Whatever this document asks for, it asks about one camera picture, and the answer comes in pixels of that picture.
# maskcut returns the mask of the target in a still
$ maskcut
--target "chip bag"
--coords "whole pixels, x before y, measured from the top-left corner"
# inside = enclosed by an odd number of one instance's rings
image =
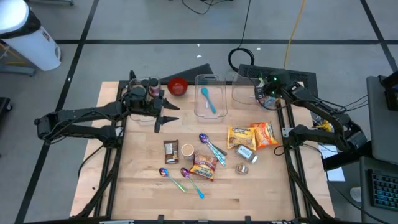
[[[189,173],[206,177],[208,180],[214,181],[217,162],[218,160],[214,157],[201,155],[196,152],[193,160],[193,167],[189,170]]]
[[[232,149],[235,146],[243,145],[251,150],[256,150],[256,137],[254,131],[256,128],[228,128],[227,148]]]
[[[255,135],[256,135],[256,144],[257,149],[266,146],[278,145],[278,141],[276,141],[274,136],[274,130],[272,129],[272,124],[268,122],[261,123],[252,123],[251,127],[256,127]]]

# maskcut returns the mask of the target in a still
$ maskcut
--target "yellow snack bag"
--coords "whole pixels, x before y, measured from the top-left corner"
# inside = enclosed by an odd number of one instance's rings
[[[251,150],[256,150],[256,128],[228,128],[227,148],[243,145]]]
[[[252,127],[256,127],[256,144],[257,148],[260,149],[266,146],[278,145],[278,141],[276,141],[274,136],[274,130],[272,129],[271,123],[261,122],[261,123],[252,123],[250,124]]]

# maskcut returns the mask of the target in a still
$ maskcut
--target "orange snack bag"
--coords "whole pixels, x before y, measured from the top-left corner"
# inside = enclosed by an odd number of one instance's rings
[[[254,134],[256,135],[257,149],[279,144],[275,139],[271,122],[252,123],[250,126],[256,127]]]

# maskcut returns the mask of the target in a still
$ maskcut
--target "wooden tabletop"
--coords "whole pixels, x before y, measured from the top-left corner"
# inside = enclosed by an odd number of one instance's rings
[[[117,87],[117,82],[103,82],[97,106],[114,101]],[[228,114],[223,121],[199,123],[194,114],[195,86],[189,86],[187,93],[181,97],[171,96],[165,89],[167,99],[181,110],[164,110],[164,115],[180,119],[163,125],[158,134],[154,133],[153,124],[142,126],[127,119],[112,219],[155,220],[158,215],[165,215],[166,220],[244,220],[246,215],[250,215],[252,220],[293,219],[285,158],[274,155],[275,146],[256,151],[259,158],[255,164],[245,162],[232,149],[226,149],[228,126],[245,127],[249,123],[264,121],[272,121],[276,139],[282,143],[277,112],[266,111],[257,105],[245,106],[243,110],[233,108],[232,89],[227,86]],[[312,126],[307,109],[293,106],[293,113],[296,125]],[[96,127],[107,124],[109,122],[104,120],[93,122]],[[200,142],[200,133],[209,135],[214,145],[228,152],[226,166],[217,164],[214,182],[192,175],[205,199],[200,199],[191,183],[180,174],[180,168],[191,168],[192,161],[185,160],[179,152],[178,164],[166,165],[164,162],[164,140],[178,139],[179,150],[189,143],[201,154],[212,156],[209,148]],[[306,143],[317,147],[315,142]],[[100,145],[96,139],[89,140],[85,157]],[[99,152],[81,170],[71,215],[80,212],[98,189],[104,152]],[[319,152],[301,147],[301,153],[309,190],[326,212],[334,216]],[[236,164],[240,162],[249,167],[248,175],[235,173]],[[188,192],[183,193],[169,179],[161,177],[161,167],[167,168],[174,179],[186,186]],[[304,217],[302,194],[297,189]],[[107,199],[108,192],[104,194],[103,205],[106,205]]]

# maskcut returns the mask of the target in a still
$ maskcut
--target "red bowl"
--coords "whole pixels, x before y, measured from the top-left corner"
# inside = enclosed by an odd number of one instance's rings
[[[182,96],[185,94],[188,88],[188,83],[185,79],[177,77],[173,78],[167,84],[167,89],[174,96]]]

